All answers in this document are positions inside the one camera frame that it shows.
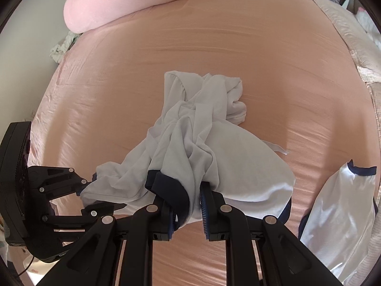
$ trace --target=crumpled white shirt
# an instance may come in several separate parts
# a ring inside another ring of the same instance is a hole
[[[241,79],[171,71],[165,73],[164,86],[161,117],[121,164],[96,168],[97,179],[81,193],[83,203],[126,203],[117,213],[133,214],[153,202],[155,195],[144,184],[148,170],[160,170],[187,191],[186,222],[202,219],[201,181],[210,182],[226,203],[246,215],[278,217],[291,197],[295,176],[268,145],[237,126],[246,116],[245,104],[238,101]]]

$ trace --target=pink bed sheet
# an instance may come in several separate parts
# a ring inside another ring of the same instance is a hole
[[[241,127],[290,151],[281,157],[296,176],[294,234],[340,166],[381,164],[367,87],[312,0],[178,0],[85,33],[43,97],[30,164],[91,179],[97,165],[121,162],[160,116],[170,70],[242,79]],[[56,204],[61,215],[80,213],[76,196]],[[200,223],[187,225],[170,246],[155,242],[154,285],[224,285],[224,257]]]

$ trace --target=black cable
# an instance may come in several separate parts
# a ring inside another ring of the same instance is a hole
[[[29,264],[29,265],[26,267],[26,269],[25,269],[24,271],[22,271],[18,276],[20,276],[21,274],[24,274],[24,273],[29,269],[29,267],[32,265],[33,260],[34,260],[34,256],[33,256],[33,258],[32,258],[32,261],[30,262],[30,264]]]

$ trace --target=wall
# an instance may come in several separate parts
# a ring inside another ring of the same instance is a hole
[[[0,139],[31,118],[57,68],[49,53],[68,32],[64,2],[23,0],[0,33]]]

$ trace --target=navy blue collar trim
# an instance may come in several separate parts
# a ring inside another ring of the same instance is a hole
[[[353,159],[347,163],[348,169],[359,176],[372,176],[376,175],[377,167],[359,168],[353,165]]]

